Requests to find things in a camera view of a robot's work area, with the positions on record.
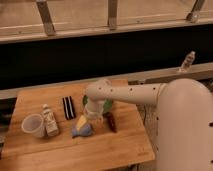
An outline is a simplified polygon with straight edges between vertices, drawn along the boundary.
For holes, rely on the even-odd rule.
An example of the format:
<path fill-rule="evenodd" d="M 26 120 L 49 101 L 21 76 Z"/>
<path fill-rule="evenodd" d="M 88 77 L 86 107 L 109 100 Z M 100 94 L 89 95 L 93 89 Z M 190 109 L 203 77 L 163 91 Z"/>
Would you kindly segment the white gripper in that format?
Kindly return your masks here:
<path fill-rule="evenodd" d="M 104 111 L 104 102 L 103 101 L 93 101 L 88 99 L 85 105 L 85 115 L 88 119 L 97 119 L 103 115 Z M 80 130 L 86 123 L 87 118 L 84 115 L 81 115 L 76 124 L 76 129 Z"/>

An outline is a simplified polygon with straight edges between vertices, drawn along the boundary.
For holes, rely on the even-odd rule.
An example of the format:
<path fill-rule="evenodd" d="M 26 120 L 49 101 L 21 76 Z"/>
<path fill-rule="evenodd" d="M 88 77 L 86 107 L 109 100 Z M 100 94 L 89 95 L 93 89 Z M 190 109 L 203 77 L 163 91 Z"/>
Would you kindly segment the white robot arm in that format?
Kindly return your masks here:
<path fill-rule="evenodd" d="M 169 83 L 114 86 L 107 79 L 85 89 L 89 118 L 103 100 L 156 107 L 157 171 L 213 171 L 213 94 L 202 83 L 181 78 Z"/>

